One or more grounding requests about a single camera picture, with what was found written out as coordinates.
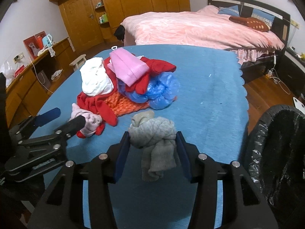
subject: pink knit hat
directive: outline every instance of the pink knit hat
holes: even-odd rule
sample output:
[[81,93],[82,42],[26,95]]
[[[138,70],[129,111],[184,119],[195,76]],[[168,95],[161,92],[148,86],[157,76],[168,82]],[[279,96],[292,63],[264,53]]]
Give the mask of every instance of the pink knit hat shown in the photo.
[[129,87],[149,71],[147,64],[123,48],[112,51],[110,58],[108,67]]

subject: black nightstand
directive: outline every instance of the black nightstand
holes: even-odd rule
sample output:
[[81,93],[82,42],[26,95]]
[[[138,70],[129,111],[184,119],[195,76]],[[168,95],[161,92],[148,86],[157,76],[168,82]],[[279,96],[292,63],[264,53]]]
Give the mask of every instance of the black nightstand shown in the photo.
[[301,93],[305,96],[305,62],[293,54],[293,51],[287,49],[275,68],[279,78],[299,98]]

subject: plastic bag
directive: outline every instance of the plastic bag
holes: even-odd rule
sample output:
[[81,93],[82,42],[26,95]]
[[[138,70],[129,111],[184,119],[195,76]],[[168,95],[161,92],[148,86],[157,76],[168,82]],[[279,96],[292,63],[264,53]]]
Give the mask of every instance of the plastic bag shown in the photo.
[[119,92],[131,101],[136,103],[149,102],[149,106],[154,109],[164,109],[176,98],[180,83],[171,72],[163,72],[157,77],[151,77],[147,86],[147,92],[139,95],[134,92],[126,92],[125,84],[119,80]]
[[267,110],[248,137],[244,167],[280,228],[303,228],[305,115],[286,105]]
[[0,72],[2,72],[6,78],[6,87],[8,87],[12,81],[15,79],[15,70],[10,66],[8,61],[5,61],[3,65],[0,66]]

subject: blue pillow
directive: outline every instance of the blue pillow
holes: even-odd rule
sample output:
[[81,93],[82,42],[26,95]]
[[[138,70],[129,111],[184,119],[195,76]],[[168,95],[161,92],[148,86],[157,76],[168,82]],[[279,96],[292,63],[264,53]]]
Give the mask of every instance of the blue pillow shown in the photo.
[[257,8],[253,9],[251,17],[254,17],[256,19],[259,19],[259,20],[265,22],[267,24],[267,26],[269,27],[269,30],[271,29],[274,18],[275,18],[274,15],[263,12],[263,11],[257,9]]
[[240,17],[239,16],[238,5],[232,6],[232,7],[220,7],[218,14]]

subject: blue tablecloth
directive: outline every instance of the blue tablecloth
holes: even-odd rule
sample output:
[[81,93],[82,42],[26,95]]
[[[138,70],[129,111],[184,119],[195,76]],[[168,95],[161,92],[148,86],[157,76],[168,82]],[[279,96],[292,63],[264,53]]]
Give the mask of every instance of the blue tablecloth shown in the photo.
[[[137,56],[162,59],[177,66],[175,76],[181,88],[178,100],[155,115],[172,120],[187,142],[214,160],[230,163],[236,160],[248,122],[249,108],[240,65],[234,53],[186,45],[140,45],[125,47]],[[107,58],[111,50],[97,56]],[[61,116],[33,136],[51,133],[67,122],[71,105],[81,92],[81,76],[76,71],[49,98],[40,114],[60,108]],[[106,125],[101,136],[68,141],[67,156],[76,163],[90,161],[108,147],[120,141],[134,114],[119,117],[116,127]],[[180,229],[187,228],[192,212],[196,184],[189,184],[182,169],[165,172],[162,180],[147,183],[141,180],[141,150],[131,148],[122,178],[109,191],[118,228]],[[48,185],[59,169],[45,175]],[[215,226],[221,225],[222,184],[218,185],[218,205]],[[90,227],[87,183],[83,189],[85,226]]]

